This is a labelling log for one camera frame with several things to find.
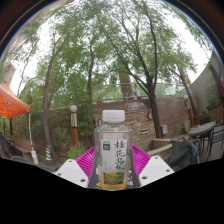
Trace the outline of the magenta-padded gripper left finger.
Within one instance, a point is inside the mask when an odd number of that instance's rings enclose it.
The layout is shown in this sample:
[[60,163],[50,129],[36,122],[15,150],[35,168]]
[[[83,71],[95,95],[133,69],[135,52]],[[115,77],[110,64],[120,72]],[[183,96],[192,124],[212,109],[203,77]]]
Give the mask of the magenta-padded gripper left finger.
[[94,148],[89,149],[76,160],[68,159],[55,175],[80,187],[87,188],[94,167]]

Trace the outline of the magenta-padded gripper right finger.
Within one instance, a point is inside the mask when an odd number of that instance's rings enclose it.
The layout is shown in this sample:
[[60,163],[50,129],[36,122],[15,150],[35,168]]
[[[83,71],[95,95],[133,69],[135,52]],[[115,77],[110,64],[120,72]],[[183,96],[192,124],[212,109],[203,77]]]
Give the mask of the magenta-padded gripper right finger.
[[129,187],[139,188],[173,173],[168,164],[158,155],[148,153],[132,146],[132,165],[129,175]]

